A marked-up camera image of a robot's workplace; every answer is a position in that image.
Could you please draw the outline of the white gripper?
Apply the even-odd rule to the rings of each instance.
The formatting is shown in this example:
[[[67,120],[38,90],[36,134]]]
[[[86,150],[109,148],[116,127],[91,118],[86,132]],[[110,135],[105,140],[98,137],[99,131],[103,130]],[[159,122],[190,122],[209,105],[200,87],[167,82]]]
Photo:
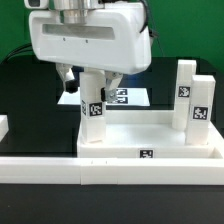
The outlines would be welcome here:
[[[101,100],[114,102],[121,73],[139,73],[151,63],[143,2],[29,2],[27,8],[34,53],[57,63],[65,92],[76,92],[71,65],[102,69]]]

